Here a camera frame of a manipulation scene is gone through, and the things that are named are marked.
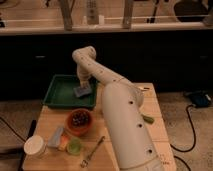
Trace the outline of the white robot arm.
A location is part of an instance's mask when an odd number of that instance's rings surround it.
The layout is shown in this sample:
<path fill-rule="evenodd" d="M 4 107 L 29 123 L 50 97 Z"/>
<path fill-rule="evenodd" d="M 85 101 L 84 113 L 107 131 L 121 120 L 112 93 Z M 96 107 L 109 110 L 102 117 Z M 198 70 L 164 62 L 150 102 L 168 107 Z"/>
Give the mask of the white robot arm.
<path fill-rule="evenodd" d="M 96 61 L 92 46 L 72 53 L 80 85 L 91 76 L 104 85 L 102 112 L 119 171 L 164 171 L 163 164 L 141 116 L 144 89 Z"/>

